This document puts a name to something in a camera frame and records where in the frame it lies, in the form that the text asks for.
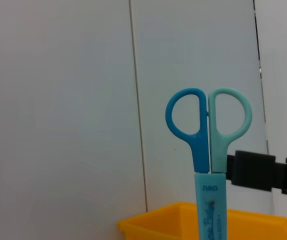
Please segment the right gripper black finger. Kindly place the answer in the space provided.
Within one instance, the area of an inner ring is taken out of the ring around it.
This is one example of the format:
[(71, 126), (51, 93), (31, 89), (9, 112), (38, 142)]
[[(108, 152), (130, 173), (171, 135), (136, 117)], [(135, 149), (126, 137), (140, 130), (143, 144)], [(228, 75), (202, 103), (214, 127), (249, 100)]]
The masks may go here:
[(276, 162), (273, 155), (237, 150), (227, 156), (227, 179), (232, 185), (287, 195), (287, 159)]

